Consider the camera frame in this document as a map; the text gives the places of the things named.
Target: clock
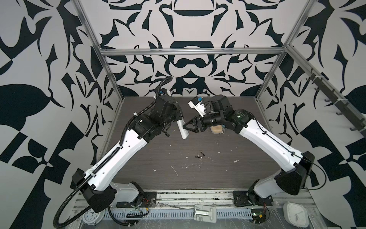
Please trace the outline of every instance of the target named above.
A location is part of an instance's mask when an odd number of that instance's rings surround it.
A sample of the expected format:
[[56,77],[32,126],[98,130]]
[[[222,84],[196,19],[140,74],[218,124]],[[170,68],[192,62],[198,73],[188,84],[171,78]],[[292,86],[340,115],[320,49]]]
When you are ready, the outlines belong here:
[[93,209],[83,214],[83,221],[88,225],[96,225],[104,218],[105,209],[101,212],[95,213]]
[[283,205],[283,213],[288,223],[300,228],[309,226],[307,210],[302,205],[288,202]]

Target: brown work surface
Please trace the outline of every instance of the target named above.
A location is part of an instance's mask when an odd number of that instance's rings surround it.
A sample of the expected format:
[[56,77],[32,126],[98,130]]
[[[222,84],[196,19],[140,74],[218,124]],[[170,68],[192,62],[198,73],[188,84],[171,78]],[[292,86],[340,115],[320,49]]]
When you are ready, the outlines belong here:
[[[198,114],[188,106],[190,100],[177,98],[185,121]],[[152,101],[152,98],[144,97],[125,98],[108,150],[119,141],[133,113],[144,109]],[[232,97],[229,101],[235,110],[248,110],[265,125],[253,97]],[[255,180],[279,170],[270,156],[232,130],[226,130],[225,134],[212,134],[208,128],[203,133],[189,132],[183,140],[178,125],[173,123],[168,133],[170,137],[162,133],[132,156],[113,182],[135,181],[143,189],[248,188]],[[200,150],[205,157],[195,158],[200,155]]]

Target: debris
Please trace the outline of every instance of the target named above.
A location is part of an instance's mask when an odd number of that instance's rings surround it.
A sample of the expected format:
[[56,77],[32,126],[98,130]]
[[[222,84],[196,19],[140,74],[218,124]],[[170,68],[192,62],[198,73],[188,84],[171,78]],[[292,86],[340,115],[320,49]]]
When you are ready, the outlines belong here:
[[172,166],[170,166],[170,167],[174,170],[175,174],[177,174],[177,171],[175,171],[175,169]]

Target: patterned wall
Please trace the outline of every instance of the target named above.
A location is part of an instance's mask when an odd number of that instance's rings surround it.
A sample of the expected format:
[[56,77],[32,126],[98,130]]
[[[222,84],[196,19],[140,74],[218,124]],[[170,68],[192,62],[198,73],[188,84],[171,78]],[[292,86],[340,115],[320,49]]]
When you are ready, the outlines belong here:
[[173,96],[254,96],[275,54],[109,56],[107,61],[124,96],[154,96],[164,88]]
[[53,228],[118,98],[69,0],[1,1],[0,75],[1,228]]
[[282,46],[306,0],[82,2],[103,48],[209,48]]
[[[363,0],[319,0],[301,29],[295,48],[351,101],[365,110],[365,18]],[[261,102],[272,130],[283,141],[315,155],[326,185],[311,191],[330,226],[366,226],[366,139],[286,56]],[[317,188],[324,174],[316,167],[306,185]]]

